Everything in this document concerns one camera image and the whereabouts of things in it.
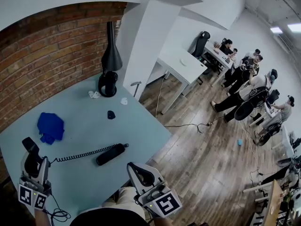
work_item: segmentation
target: ceiling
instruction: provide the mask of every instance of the ceiling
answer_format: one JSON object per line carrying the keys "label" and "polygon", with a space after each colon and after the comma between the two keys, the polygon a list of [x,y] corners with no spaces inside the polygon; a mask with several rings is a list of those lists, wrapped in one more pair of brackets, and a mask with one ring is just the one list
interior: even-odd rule
{"label": "ceiling", "polygon": [[255,13],[269,27],[279,26],[278,36],[289,56],[301,72],[301,33],[293,33],[288,24],[301,23],[301,0],[246,0],[246,8]]}

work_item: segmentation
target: shoe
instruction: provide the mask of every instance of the shoe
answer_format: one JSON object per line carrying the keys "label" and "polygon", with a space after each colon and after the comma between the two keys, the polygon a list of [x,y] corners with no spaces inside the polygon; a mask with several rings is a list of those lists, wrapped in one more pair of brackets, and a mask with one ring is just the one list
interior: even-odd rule
{"label": "shoe", "polygon": [[227,115],[227,114],[224,113],[224,122],[225,122],[225,123],[228,123],[228,122],[226,121],[226,117],[225,117],[226,115]]}
{"label": "shoe", "polygon": [[217,112],[216,109],[215,109],[216,102],[211,101],[210,104],[211,104],[212,108],[214,109],[214,111]]}

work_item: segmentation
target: black lamp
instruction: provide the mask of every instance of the black lamp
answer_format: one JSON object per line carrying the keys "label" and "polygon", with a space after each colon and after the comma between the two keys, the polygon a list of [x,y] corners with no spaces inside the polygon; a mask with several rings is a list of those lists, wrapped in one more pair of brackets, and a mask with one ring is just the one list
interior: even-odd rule
{"label": "black lamp", "polygon": [[120,54],[115,44],[114,23],[107,22],[108,47],[102,57],[103,73],[99,77],[98,90],[104,97],[112,97],[116,94],[116,81],[118,75],[114,72],[122,67]]}

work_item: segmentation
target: brick wall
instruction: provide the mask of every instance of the brick wall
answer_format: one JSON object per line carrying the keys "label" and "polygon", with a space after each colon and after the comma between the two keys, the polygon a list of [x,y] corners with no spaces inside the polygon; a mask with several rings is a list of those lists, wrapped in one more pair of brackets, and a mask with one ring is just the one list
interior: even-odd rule
{"label": "brick wall", "polygon": [[[49,9],[0,32],[0,132],[63,89],[101,71],[106,22],[120,21],[125,2]],[[117,35],[120,22],[115,23]]]}

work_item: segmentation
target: wooden floor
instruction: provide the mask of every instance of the wooden floor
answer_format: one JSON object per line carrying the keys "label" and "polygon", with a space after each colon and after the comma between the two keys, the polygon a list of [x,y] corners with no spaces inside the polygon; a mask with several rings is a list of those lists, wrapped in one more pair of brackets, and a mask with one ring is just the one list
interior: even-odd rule
{"label": "wooden floor", "polygon": [[[203,76],[203,85],[197,85],[186,97],[180,96],[162,115],[160,112],[181,85],[173,76],[164,80],[157,119],[166,126],[206,124],[222,116],[223,113],[214,112],[210,106],[211,100],[221,102],[226,98],[226,90],[220,84],[210,86],[216,75]],[[161,81],[147,86],[140,98],[153,115]],[[183,209],[171,217],[173,225],[186,226],[192,222],[197,225],[207,222],[210,226],[247,225],[255,209],[255,193],[242,194],[243,189],[252,186],[250,172],[256,171],[257,164],[261,173],[276,172],[275,162],[286,157],[283,148],[271,150],[280,140],[278,135],[263,147],[249,145],[243,127],[251,122],[250,117],[228,124],[219,119],[211,127],[201,126],[202,134],[194,126],[168,128],[172,137],[149,164],[161,172],[183,204]],[[246,128],[253,134],[253,129]],[[243,140],[242,146],[237,145],[238,139]],[[252,173],[255,184],[268,176],[257,177],[256,172]]]}

